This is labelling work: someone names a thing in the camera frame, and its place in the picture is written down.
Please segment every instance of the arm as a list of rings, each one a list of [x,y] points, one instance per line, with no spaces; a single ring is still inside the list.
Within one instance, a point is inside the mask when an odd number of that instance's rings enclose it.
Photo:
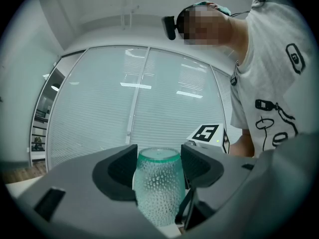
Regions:
[[[243,129],[243,135],[237,142],[230,145],[229,153],[236,156],[253,157],[255,148],[248,129]]]

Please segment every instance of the white cube with marker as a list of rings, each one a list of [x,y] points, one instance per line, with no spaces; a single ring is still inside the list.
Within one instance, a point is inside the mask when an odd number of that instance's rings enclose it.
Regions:
[[[220,147],[224,153],[229,153],[229,139],[223,123],[202,124],[187,140],[195,142],[196,146],[216,149]]]

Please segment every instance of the green glass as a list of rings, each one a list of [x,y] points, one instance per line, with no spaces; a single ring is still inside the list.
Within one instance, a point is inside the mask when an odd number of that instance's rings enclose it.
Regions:
[[[185,181],[180,154],[170,148],[140,151],[134,176],[139,210],[157,227],[175,222],[185,197]]]

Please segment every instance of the person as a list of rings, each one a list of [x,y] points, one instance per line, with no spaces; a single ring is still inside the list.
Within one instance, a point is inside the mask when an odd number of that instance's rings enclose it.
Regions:
[[[299,11],[290,0],[253,0],[240,20],[213,3],[196,7],[183,15],[182,38],[189,44],[226,45],[238,56],[230,84],[230,124],[242,129],[242,136],[230,153],[259,157],[296,136],[297,121],[284,93],[317,60],[316,43]]]

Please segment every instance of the wooden floor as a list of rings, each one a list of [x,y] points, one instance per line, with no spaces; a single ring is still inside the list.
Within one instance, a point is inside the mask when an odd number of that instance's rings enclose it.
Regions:
[[[35,162],[32,167],[20,168],[2,172],[1,176],[5,184],[25,181],[46,174],[45,161]]]

